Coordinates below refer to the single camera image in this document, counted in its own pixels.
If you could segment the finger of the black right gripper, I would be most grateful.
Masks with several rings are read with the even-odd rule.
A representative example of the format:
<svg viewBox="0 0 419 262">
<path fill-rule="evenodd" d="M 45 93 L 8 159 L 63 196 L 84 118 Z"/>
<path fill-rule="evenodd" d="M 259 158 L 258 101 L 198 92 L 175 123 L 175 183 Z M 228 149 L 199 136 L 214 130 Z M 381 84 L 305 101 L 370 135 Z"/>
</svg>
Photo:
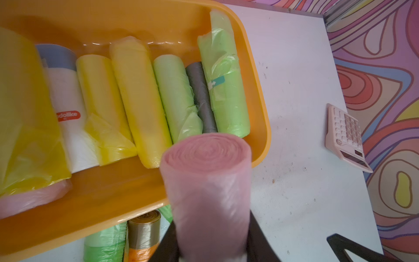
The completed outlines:
<svg viewBox="0 0 419 262">
<path fill-rule="evenodd" d="M 398 259 L 390 258 L 370 250 L 339 234 L 333 234 L 327 237 L 326 240 L 340 262 L 352 262 L 352 259 L 347 253 L 348 251 L 367 262 L 400 262 Z"/>
</svg>

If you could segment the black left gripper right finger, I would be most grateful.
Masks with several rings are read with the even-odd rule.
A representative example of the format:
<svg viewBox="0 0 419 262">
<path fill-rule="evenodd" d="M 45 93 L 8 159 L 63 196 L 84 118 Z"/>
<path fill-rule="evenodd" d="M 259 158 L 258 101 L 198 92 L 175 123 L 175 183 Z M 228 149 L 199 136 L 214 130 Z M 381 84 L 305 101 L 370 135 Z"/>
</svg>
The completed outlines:
<svg viewBox="0 0 419 262">
<path fill-rule="evenodd" d="M 281 262 L 251 212 L 247 237 L 247 262 Z"/>
</svg>

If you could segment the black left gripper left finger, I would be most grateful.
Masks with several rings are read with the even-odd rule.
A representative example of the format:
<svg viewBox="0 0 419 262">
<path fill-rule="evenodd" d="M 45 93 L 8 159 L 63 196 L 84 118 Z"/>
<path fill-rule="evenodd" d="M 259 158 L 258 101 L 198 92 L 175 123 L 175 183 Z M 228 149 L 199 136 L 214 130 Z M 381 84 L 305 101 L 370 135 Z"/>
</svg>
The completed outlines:
<svg viewBox="0 0 419 262">
<path fill-rule="evenodd" d="M 148 262 L 179 262 L 180 250 L 176 238 L 176 226 L 171 222 L 161 243 Z"/>
</svg>

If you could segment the light green trash bag roll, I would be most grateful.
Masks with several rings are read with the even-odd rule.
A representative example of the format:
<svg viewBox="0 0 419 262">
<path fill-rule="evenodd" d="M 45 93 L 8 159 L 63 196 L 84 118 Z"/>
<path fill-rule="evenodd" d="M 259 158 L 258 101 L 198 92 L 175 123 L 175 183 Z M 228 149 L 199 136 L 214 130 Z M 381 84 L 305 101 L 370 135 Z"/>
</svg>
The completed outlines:
<svg viewBox="0 0 419 262">
<path fill-rule="evenodd" d="M 183 61 L 175 55 L 161 55 L 153 61 L 153 69 L 172 142 L 202 134 L 203 122 Z"/>
</svg>

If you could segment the yellow trash bag roll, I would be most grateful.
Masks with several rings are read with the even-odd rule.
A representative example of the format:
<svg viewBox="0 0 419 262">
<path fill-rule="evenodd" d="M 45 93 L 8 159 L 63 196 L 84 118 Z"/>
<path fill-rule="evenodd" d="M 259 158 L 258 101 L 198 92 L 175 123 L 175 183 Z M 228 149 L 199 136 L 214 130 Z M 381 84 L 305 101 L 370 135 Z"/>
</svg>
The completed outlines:
<svg viewBox="0 0 419 262">
<path fill-rule="evenodd" d="M 83 55 L 76 60 L 76 69 L 87 114 L 85 131 L 93 140 L 99 165 L 136 156 L 111 60 Z"/>
<path fill-rule="evenodd" d="M 109 52 L 138 156 L 145 168 L 159 168 L 172 140 L 148 47 L 129 36 Z"/>
</svg>

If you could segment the pink labelled trash bag roll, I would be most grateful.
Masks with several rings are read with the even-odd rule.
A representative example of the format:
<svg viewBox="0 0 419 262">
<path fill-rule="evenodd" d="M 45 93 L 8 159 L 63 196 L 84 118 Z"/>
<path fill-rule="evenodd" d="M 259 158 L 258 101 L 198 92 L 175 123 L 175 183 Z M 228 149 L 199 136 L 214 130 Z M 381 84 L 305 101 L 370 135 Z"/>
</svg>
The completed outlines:
<svg viewBox="0 0 419 262">
<path fill-rule="evenodd" d="M 38 190 L 1 198 L 1 219 L 17 215 L 37 206 L 61 199 L 73 188 L 70 179 Z"/>
</svg>

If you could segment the dark grey trash bag roll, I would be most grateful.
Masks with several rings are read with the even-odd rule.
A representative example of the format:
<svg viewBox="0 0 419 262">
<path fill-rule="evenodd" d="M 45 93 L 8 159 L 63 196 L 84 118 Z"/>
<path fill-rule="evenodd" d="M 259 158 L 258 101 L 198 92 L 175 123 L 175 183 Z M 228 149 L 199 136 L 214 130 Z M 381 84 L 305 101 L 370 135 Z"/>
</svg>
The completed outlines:
<svg viewBox="0 0 419 262">
<path fill-rule="evenodd" d="M 202 63 L 192 63 L 185 70 L 194 93 L 197 114 L 203 122 L 203 133 L 217 133 L 217 124 L 211 108 L 210 95 Z"/>
</svg>

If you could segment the large green trash bag roll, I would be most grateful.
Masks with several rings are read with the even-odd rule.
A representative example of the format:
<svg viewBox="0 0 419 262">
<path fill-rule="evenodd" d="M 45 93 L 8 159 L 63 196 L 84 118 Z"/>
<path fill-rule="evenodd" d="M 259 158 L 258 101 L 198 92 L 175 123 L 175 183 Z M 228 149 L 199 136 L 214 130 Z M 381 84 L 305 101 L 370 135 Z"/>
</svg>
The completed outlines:
<svg viewBox="0 0 419 262">
<path fill-rule="evenodd" d="M 230 19 L 210 11 L 211 31 L 197 38 L 211 109 L 219 133 L 244 138 L 251 124 Z"/>
</svg>

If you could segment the white blue-capped roll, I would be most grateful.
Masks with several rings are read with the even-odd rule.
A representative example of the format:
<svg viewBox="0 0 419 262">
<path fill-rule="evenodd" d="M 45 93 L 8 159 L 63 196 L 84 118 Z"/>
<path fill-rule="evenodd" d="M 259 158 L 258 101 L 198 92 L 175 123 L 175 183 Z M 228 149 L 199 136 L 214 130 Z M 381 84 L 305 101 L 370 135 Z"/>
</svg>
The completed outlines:
<svg viewBox="0 0 419 262">
<path fill-rule="evenodd" d="M 94 143 L 85 131 L 86 109 L 76 71 L 76 54 L 55 44 L 38 44 L 50 98 L 56 112 L 72 173 L 99 165 Z"/>
</svg>

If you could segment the yellow plastic storage box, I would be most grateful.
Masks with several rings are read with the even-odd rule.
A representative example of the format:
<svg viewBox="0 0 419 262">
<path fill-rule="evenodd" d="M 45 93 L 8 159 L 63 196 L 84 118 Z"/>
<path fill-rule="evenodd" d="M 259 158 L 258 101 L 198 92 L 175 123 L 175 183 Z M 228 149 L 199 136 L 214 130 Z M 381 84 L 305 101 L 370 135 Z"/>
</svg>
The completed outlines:
<svg viewBox="0 0 419 262">
<path fill-rule="evenodd" d="M 171 53 L 185 64 L 200 60 L 198 36 L 211 30 L 210 11 L 232 24 L 246 92 L 252 165 L 266 157 L 271 129 L 251 45 L 239 17 L 215 1 L 2 1 L 1 26 L 33 43 L 57 44 L 77 55 L 109 54 L 127 36 L 149 45 L 153 57 Z M 1 220 L 1 261 L 18 262 L 84 238 L 165 205 L 158 169 L 138 157 L 72 176 L 61 199 Z"/>
</svg>

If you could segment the orange trash bag roll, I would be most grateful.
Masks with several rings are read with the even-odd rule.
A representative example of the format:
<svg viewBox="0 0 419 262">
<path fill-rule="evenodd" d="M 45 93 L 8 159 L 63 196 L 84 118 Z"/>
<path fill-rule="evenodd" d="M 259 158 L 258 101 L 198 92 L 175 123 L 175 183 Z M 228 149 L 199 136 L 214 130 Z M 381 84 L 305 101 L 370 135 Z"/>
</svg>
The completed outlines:
<svg viewBox="0 0 419 262">
<path fill-rule="evenodd" d="M 160 212 L 154 210 L 128 221 L 124 262 L 150 260 L 160 241 L 160 219 Z"/>
</svg>

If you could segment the green roll beside orange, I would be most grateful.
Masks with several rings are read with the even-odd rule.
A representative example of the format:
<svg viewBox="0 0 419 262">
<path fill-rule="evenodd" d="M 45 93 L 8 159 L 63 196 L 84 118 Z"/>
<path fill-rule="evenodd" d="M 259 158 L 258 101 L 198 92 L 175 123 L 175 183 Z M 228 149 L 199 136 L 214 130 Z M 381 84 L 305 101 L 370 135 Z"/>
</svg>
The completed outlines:
<svg viewBox="0 0 419 262">
<path fill-rule="evenodd" d="M 124 256 L 127 223 L 85 237 L 84 262 L 122 262 Z"/>
</svg>

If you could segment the pink calculator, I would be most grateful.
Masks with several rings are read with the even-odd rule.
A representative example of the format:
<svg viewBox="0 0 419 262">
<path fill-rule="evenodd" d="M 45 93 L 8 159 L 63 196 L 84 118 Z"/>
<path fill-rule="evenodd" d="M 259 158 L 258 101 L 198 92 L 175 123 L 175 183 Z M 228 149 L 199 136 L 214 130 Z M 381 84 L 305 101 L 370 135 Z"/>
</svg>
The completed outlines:
<svg viewBox="0 0 419 262">
<path fill-rule="evenodd" d="M 373 173 L 365 159 L 359 121 L 331 104 L 327 105 L 325 146 L 339 159 L 366 173 Z"/>
</svg>

